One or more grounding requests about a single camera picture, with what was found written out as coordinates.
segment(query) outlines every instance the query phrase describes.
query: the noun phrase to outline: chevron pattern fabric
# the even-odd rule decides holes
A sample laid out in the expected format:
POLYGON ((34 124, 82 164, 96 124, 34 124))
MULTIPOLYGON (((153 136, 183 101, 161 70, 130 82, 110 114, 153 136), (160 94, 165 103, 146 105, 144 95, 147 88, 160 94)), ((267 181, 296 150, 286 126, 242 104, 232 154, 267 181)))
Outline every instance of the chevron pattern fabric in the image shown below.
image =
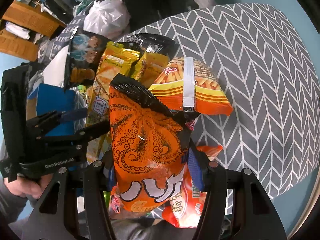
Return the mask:
POLYGON ((234 111, 201 115, 192 137, 198 145, 222 145, 217 160, 225 168, 250 168, 273 198, 318 165, 319 81, 281 11, 257 3, 215 6, 153 23, 122 41, 135 33, 174 39, 177 56, 202 60, 218 77, 234 111))

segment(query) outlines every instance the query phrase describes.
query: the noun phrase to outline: metal bolt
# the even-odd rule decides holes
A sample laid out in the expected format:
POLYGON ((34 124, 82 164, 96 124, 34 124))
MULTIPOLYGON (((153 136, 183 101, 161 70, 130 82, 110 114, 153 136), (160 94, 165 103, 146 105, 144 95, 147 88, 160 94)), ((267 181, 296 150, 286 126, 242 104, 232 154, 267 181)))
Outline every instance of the metal bolt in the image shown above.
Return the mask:
POLYGON ((93 163, 93 166, 95 166, 95 167, 100 167, 101 165, 102 165, 102 161, 99 161, 99 160, 97 160, 93 163))
POLYGON ((248 168, 245 168, 245 169, 243 170, 243 172, 244 172, 245 174, 247 174, 247 175, 250 175, 250 174, 252 173, 252 171, 251 171, 250 169, 248 169, 248 168))
POLYGON ((218 163, 217 162, 209 162, 209 166, 211 168, 216 168, 216 167, 218 167, 218 163))
POLYGON ((67 168, 66 167, 61 167, 60 169, 59 169, 59 173, 60 174, 63 174, 63 173, 65 173, 67 171, 67 168))

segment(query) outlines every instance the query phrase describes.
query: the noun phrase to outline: table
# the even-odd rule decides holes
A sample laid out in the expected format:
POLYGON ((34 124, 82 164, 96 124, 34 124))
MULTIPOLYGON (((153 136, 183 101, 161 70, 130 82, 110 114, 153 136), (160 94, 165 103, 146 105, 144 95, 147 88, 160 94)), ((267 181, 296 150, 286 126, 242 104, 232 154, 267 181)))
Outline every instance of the table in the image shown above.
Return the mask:
MULTIPOLYGON (((274 198, 317 165, 320 142, 319 81, 299 34, 279 10, 231 4, 179 14, 136 33, 174 39, 177 57, 205 62, 234 107, 228 117, 201 115, 197 145, 223 146, 225 168, 250 168, 274 198)), ((228 191, 226 214, 232 212, 228 191)))

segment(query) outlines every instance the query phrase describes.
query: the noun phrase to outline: blue gripper pad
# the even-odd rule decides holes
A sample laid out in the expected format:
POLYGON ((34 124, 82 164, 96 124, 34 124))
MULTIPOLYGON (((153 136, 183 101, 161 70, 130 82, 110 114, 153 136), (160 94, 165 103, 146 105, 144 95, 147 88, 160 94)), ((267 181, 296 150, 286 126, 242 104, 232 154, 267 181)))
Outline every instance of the blue gripper pad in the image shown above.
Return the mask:
POLYGON ((199 154, 200 152, 190 147, 189 148, 189 157, 188 157, 188 168, 191 174, 193 184, 202 192, 204 190, 204 182, 202 179, 202 169, 197 161, 195 154, 199 154))

